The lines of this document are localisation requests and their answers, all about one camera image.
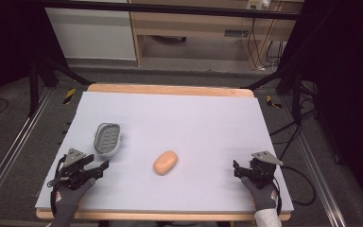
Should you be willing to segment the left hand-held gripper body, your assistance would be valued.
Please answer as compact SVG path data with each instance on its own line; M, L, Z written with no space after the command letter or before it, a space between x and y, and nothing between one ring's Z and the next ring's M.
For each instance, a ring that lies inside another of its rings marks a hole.
M75 148L68 150L60 170L60 185L76 190L85 183L84 166L80 164L80 161L86 156L88 155Z

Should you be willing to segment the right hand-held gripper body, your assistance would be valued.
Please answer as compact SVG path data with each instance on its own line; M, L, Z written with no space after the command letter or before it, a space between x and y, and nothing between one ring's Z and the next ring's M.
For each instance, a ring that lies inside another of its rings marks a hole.
M272 183L276 166L282 166L284 163L267 150L255 152L251 156L251 181L258 189L262 189Z

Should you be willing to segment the grey soap dish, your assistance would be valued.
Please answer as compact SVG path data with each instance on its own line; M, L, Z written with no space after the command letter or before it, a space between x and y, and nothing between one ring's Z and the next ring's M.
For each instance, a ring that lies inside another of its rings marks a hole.
M119 124L101 123L95 132L95 151L102 156L114 156L120 150L122 130Z

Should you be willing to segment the orange bread roll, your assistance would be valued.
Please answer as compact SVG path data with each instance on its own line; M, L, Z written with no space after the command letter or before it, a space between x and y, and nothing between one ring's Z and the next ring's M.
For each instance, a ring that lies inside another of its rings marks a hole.
M158 175L164 175L175 166L178 160L179 157L176 152L172 150L166 151L157 158L153 169Z

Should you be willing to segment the person's right hand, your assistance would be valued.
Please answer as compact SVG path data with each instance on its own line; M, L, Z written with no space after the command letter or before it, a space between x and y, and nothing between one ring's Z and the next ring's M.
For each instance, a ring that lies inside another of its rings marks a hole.
M241 183L250 191L257 211L275 209L277 207L278 194L274 184L269 184L259 189L248 177L242 177Z

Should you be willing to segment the person's left hand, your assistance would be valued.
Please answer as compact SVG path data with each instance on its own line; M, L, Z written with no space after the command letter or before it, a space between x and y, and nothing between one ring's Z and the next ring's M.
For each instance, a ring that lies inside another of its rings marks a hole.
M76 190L60 186L55 194L55 219L71 220L77 212L83 196L94 184L95 178L91 178Z

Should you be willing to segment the yellow black floor tape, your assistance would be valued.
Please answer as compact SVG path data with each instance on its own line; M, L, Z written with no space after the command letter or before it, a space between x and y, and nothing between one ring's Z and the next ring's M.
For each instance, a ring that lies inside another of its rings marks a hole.
M274 103L272 101L271 96L267 96L267 105L271 106L271 107L274 107L274 108L277 108L277 109L282 109L283 108L282 104Z
M69 89L62 104L68 104L72 99L73 95L75 94L75 91L76 91L75 88Z

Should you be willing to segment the black metal stand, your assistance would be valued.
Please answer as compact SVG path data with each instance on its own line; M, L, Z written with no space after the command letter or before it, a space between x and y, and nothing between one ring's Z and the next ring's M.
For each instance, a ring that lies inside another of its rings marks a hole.
M279 84L276 87L276 92L278 95L286 95L289 90L292 90L292 107L291 114L293 119L301 124L301 105L300 105L300 95L301 95L301 74L293 66L286 66L282 69L278 69L276 72L254 82L251 85L244 86L244 89L255 90L262 85L267 84L277 78L280 78Z
M39 108L39 85L38 78L41 78L46 87L56 87L59 83L55 72L59 71L65 76L79 82L82 85L91 85L92 81L85 79L68 67L51 60L46 56L34 55L29 58L29 91L30 91L30 109L29 116L36 114Z

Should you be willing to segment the white cabinet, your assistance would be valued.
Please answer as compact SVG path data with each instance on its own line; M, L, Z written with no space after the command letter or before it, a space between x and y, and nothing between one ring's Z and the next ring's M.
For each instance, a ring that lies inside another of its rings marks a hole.
M136 60L130 15L127 12L45 10L66 58Z

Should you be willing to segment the dark curtain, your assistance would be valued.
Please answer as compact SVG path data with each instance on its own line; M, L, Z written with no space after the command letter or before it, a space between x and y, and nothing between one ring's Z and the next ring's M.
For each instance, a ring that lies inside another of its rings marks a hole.
M302 77L317 84L323 124L363 189L363 0L304 0L302 14L288 47L312 39Z
M0 87L27 77L27 49L32 42L43 47L47 25L43 8L0 0Z

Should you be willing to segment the wooden desk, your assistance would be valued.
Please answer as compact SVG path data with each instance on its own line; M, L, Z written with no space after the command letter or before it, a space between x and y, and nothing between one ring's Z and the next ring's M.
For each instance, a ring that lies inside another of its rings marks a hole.
M132 4L152 4L219 9L246 9L248 0L128 0ZM301 11L304 0L270 0L264 11ZM134 33L142 36L237 38L243 42L249 65L265 64L268 45L286 42L295 23L291 20L239 18L167 13L133 12Z

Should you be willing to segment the white power strip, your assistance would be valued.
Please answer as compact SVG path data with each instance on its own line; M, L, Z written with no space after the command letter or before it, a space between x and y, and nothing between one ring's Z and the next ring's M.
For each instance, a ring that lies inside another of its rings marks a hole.
M269 5L270 0L248 0L246 9L267 10Z

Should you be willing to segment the aluminium floor rail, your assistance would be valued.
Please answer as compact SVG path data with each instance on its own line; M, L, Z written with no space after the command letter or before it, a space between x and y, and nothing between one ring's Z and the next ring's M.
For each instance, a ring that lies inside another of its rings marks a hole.
M17 133L15 139L11 143L6 155L0 163L0 188L7 178L9 171L11 170L13 164L15 163L19 153L21 152L23 146L25 145L29 135L32 133L35 125L37 124L45 106L48 102L51 94L53 92L52 88L44 88L42 95L37 99L37 107L33 114L29 116L20 131Z
M305 97L303 100L299 96L298 98L298 116L297 119L307 119L309 116L304 116L304 114L311 115L315 111L314 105L310 102L309 97ZM337 205L335 197L326 182L325 177L321 173L320 167L312 153L310 145L303 132L303 120L301 125L298 126L300 133L297 138L299 144L300 152L302 154L303 160L306 164L307 172L310 176L313 188L315 189L315 201L314 203L319 203L322 206L322 211L318 212L319 215L326 215L329 222L329 227L346 227L346 221L342 216L342 213Z

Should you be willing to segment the black metal frame bar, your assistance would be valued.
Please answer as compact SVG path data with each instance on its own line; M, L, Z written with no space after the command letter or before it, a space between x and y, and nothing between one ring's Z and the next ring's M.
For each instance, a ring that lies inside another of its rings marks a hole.
M276 20L299 20L303 16L295 12L263 11L252 9L219 9L206 7L169 6L152 4L107 3L69 0L41 0L40 4L48 8L94 9L146 13L167 13L204 16L223 16L239 18L261 18Z

